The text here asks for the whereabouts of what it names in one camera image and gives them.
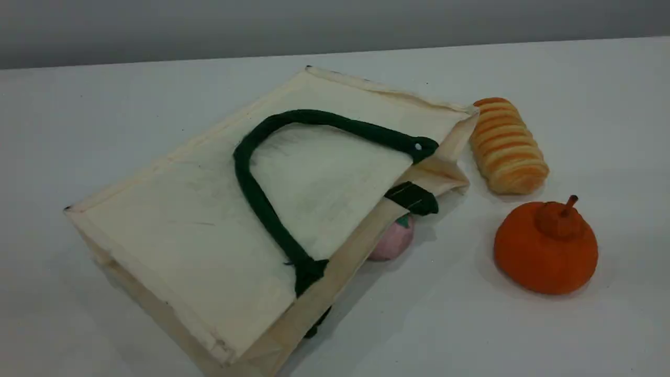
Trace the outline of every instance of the toy fruit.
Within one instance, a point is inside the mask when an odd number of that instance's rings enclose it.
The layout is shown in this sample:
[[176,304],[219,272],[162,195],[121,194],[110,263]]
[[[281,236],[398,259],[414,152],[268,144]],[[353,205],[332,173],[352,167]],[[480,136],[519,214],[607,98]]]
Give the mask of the toy fruit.
[[498,228],[494,258],[521,286],[544,294],[567,294],[596,270],[598,243],[591,227],[567,204],[530,202],[515,208]]

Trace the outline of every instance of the white table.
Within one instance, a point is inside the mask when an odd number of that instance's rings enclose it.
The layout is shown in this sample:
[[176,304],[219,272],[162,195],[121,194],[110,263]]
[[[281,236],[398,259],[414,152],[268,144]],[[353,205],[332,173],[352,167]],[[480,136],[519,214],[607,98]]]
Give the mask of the white table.
[[[0,375],[199,376],[61,214],[312,64],[471,103],[511,99],[551,167],[533,197],[472,187],[366,264],[284,376],[670,375],[670,38],[0,71]],[[494,267],[524,201],[570,194],[600,242],[551,299]]]

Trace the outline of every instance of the bread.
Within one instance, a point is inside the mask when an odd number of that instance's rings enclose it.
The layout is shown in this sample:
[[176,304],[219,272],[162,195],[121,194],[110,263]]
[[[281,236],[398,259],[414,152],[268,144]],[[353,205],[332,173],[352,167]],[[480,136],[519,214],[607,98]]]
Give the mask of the bread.
[[530,194],[547,178],[549,167],[519,110],[504,98],[485,98],[470,138],[479,171],[491,191]]

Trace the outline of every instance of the green handle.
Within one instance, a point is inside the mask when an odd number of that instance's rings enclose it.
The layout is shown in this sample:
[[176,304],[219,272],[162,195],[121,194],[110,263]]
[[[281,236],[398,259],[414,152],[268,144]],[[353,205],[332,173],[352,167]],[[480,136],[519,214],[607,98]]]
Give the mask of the green handle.
[[415,138],[392,129],[319,110],[293,110],[272,115],[242,139],[232,154],[235,160],[235,175],[251,209],[295,267],[295,294],[299,297],[323,277],[328,260],[314,260],[291,236],[279,220],[263,189],[253,178],[249,167],[254,150],[273,132],[290,123],[329,125],[409,154],[414,164],[435,153],[438,143],[429,138]]

